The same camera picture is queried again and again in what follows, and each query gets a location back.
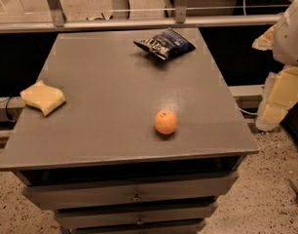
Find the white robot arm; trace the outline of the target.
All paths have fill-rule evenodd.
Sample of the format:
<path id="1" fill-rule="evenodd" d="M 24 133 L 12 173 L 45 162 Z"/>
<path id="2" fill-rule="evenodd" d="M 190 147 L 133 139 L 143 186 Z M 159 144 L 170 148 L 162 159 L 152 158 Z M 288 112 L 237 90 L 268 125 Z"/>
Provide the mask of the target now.
<path id="1" fill-rule="evenodd" d="M 255 126 L 263 132 L 275 129 L 298 102 L 298 0 L 294 0 L 277 23 L 254 40 L 256 50 L 273 52 L 283 64 L 278 74 L 270 72 L 263 89 Z"/>

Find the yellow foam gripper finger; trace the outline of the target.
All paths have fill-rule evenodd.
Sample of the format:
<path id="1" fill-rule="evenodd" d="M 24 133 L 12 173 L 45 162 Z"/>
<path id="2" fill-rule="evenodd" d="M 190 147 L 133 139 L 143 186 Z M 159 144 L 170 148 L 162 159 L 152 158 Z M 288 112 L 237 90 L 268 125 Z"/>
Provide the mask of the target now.
<path id="1" fill-rule="evenodd" d="M 273 49 L 273 37 L 275 27 L 272 25 L 262 35 L 254 40 L 252 48 L 260 51 L 268 51 Z"/>
<path id="2" fill-rule="evenodd" d="M 298 102 L 298 67 L 286 65 L 279 73 L 270 72 L 263 88 L 255 126 L 263 132 L 275 129 Z"/>

